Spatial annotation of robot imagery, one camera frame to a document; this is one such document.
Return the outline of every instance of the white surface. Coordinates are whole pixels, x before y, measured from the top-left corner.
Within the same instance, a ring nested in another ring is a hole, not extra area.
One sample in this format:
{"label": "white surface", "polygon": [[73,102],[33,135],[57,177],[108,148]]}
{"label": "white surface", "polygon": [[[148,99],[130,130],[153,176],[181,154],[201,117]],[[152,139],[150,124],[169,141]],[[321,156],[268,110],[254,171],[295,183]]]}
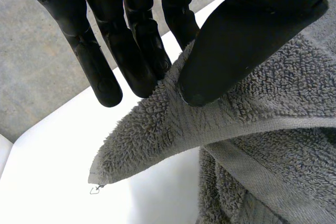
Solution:
{"label": "white surface", "polygon": [[[222,1],[196,14],[199,25]],[[171,33],[162,39],[174,61],[180,53],[177,42]],[[195,223],[197,149],[89,194],[97,150],[140,100],[119,69],[113,72],[124,93],[119,106],[101,106],[89,88],[16,141],[0,180],[0,223]]]}
{"label": "white surface", "polygon": [[13,144],[0,134],[0,178],[2,172],[4,171],[12,146]]}

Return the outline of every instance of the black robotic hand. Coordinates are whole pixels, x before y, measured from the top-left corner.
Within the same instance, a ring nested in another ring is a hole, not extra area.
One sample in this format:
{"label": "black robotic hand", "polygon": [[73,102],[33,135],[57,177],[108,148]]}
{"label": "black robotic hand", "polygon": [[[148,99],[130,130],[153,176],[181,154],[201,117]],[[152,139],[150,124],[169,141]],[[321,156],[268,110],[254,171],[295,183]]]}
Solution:
{"label": "black robotic hand", "polygon": [[[171,66],[158,25],[153,0],[38,0],[58,23],[85,72],[99,102],[120,103],[122,91],[87,20],[90,5],[102,36],[133,92],[148,97]],[[165,20],[181,48],[195,39],[199,28],[191,0],[162,0]],[[124,19],[124,8],[130,29]]]}
{"label": "black robotic hand", "polygon": [[[118,104],[122,93],[86,19],[85,0],[39,1],[58,22],[100,102]],[[153,0],[124,0],[135,41],[123,19],[122,0],[87,2],[134,93],[147,97],[171,64],[152,19]],[[190,2],[162,0],[182,49],[198,33]],[[327,8],[326,0],[225,0],[202,27],[181,72],[182,98],[193,106],[215,101]]]}

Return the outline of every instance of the concrete floor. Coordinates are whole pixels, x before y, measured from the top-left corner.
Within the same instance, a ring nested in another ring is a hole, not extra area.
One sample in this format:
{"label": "concrete floor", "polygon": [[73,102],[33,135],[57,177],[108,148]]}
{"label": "concrete floor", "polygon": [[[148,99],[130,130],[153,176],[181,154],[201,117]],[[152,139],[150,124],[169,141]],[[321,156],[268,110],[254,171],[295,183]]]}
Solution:
{"label": "concrete floor", "polygon": [[[193,0],[198,11],[213,0]],[[168,31],[160,0],[154,18]],[[112,68],[116,65],[89,20]],[[14,142],[27,129],[89,86],[57,24],[36,0],[0,0],[0,134]]]}

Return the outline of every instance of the terry cloth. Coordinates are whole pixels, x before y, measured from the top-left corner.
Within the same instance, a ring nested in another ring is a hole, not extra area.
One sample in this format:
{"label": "terry cloth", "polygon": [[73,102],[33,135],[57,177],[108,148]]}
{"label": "terry cloth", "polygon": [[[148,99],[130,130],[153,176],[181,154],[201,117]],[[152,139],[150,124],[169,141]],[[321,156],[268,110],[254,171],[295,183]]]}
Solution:
{"label": "terry cloth", "polygon": [[106,138],[89,183],[115,183],[204,146],[200,223],[336,223],[334,9],[332,1],[323,28],[298,34],[202,108],[176,88],[190,44]]}

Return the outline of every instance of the fingertip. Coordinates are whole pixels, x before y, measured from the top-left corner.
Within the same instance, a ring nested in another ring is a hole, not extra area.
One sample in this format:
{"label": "fingertip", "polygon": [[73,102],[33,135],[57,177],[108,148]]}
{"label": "fingertip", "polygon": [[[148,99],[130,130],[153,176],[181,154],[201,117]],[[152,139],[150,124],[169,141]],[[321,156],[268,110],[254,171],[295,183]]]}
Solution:
{"label": "fingertip", "polygon": [[181,99],[192,107],[203,107],[210,103],[210,101],[207,101],[204,95],[200,93],[190,93],[186,91],[183,85],[181,85],[180,82],[177,83],[177,91],[179,92],[179,95]]}

